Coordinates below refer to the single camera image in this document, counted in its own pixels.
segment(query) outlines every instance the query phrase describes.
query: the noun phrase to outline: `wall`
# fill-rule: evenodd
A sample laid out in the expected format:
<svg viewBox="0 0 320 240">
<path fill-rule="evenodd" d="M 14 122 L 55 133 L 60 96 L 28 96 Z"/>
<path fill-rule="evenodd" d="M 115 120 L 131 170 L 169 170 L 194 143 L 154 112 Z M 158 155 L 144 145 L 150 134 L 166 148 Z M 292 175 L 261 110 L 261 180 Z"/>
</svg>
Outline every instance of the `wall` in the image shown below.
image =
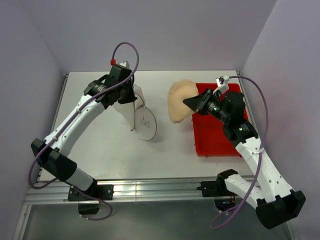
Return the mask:
<svg viewBox="0 0 320 240">
<path fill-rule="evenodd" d="M 21 0 L 65 72 L 106 71 L 132 42 L 140 70 L 240 70 L 276 0 Z M 119 61 L 135 62 L 126 47 Z"/>
<path fill-rule="evenodd" d="M 0 224 L 11 239 L 27 189 L 35 137 L 48 134 L 63 75 L 18 0 L 0 1 Z"/>
<path fill-rule="evenodd" d="M 244 68 L 261 86 L 270 111 L 267 150 L 286 180 L 306 195 L 296 219 L 302 238 L 320 238 L 320 1 L 278 0 Z M 259 129 L 264 109 L 246 92 Z"/>
</svg>

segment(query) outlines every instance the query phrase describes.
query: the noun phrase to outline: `robotic arm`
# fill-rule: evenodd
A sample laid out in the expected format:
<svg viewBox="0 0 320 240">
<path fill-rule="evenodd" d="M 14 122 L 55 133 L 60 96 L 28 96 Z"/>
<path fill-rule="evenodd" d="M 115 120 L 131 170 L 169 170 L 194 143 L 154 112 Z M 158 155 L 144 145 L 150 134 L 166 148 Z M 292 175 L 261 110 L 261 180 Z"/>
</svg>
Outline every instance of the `robotic arm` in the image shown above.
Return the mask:
<svg viewBox="0 0 320 240">
<path fill-rule="evenodd" d="M 100 79 L 91 82 L 84 90 L 83 96 L 80 98 L 76 107 L 61 125 L 43 141 L 36 138 L 31 144 L 35 156 L 46 147 L 46 150 L 37 159 L 37 163 L 42 168 L 54 175 L 57 179 L 68 182 L 92 197 L 97 197 L 98 195 L 97 181 L 77 167 L 77 164 L 70 160 L 68 155 L 89 124 L 104 110 L 115 102 L 127 104 L 137 99 L 134 93 L 134 81 L 131 78 L 113 90 L 101 94 L 84 108 L 80 108 L 80 106 L 89 101 L 93 96 L 102 93 L 106 89 L 128 78 L 132 73 L 128 66 L 127 62 L 115 64 L 112 66 L 109 75 L 104 75 Z M 61 132 L 60 136 L 56 137 L 56 134 L 59 132 Z M 54 142 L 49 147 L 46 146 L 46 143 L 52 140 L 54 140 Z"/>
<path fill-rule="evenodd" d="M 253 173 L 257 172 L 259 153 L 261 167 L 254 187 L 246 201 L 255 209 L 261 223 L 271 229 L 298 216 L 306 198 L 302 191 L 295 191 L 278 172 L 264 149 L 253 125 L 244 118 L 245 102 L 241 92 L 229 91 L 228 76 L 216 79 L 218 88 L 187 98 L 183 103 L 200 115 L 210 114 L 223 123 L 223 132 L 235 149 L 242 155 Z M 235 170 L 230 169 L 217 176 L 219 190 L 229 191 L 244 198 L 250 183 Z"/>
</svg>

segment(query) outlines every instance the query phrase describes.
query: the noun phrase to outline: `red box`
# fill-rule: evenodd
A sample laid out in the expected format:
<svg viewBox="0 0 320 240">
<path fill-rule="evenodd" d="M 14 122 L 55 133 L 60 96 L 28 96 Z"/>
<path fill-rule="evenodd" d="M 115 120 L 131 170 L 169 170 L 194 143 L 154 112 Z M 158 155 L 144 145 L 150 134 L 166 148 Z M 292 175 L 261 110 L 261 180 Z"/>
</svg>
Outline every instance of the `red box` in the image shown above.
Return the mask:
<svg viewBox="0 0 320 240">
<path fill-rule="evenodd" d="M 240 86 L 236 83 L 229 83 L 229 90 L 241 92 Z M 196 83 L 199 94 L 207 88 L 216 89 L 216 83 Z M 244 117 L 248 120 L 247 111 L 244 110 Z M 223 132 L 223 123 L 211 115 L 192 115 L 195 152 L 199 157 L 225 157 L 241 156 L 227 140 Z"/>
</svg>

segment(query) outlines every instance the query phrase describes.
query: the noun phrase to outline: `white table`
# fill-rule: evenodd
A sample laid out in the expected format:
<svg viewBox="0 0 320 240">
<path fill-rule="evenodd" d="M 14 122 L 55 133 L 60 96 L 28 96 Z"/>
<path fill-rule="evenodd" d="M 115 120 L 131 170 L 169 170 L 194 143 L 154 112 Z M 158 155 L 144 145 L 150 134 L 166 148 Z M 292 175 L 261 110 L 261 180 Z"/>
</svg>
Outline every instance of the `white table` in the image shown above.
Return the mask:
<svg viewBox="0 0 320 240">
<path fill-rule="evenodd" d="M 69 74 L 55 128 L 78 103 L 87 85 L 107 73 Z M 136 72 L 135 83 L 142 88 L 146 106 L 152 110 L 157 120 L 156 137 L 151 141 L 139 139 L 134 131 L 130 132 L 125 119 L 113 107 L 109 107 L 85 130 L 68 157 L 97 180 L 215 177 L 228 169 L 234 169 L 243 176 L 253 175 L 240 157 L 198 157 L 191 117 L 179 124 L 173 124 L 169 120 L 167 95 L 173 82 L 189 79 L 198 83 L 215 83 L 216 77 L 222 75 L 233 76 L 236 72 Z M 231 83 L 239 84 L 239 81 L 232 79 Z M 52 178 L 50 173 L 43 170 L 39 180 L 48 181 Z"/>
</svg>

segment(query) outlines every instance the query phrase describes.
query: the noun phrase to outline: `beige plush object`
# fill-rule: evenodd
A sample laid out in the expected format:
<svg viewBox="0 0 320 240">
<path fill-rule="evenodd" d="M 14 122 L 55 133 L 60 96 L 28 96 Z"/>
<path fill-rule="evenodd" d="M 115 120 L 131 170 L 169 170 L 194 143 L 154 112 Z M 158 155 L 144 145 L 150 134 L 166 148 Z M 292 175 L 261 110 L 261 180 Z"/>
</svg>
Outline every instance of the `beige plush object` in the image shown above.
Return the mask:
<svg viewBox="0 0 320 240">
<path fill-rule="evenodd" d="M 183 103 L 183 100 L 197 95 L 199 95 L 198 89 L 193 81 L 183 79 L 173 83 L 168 93 L 168 111 L 171 122 L 180 123 L 194 113 Z"/>
</svg>

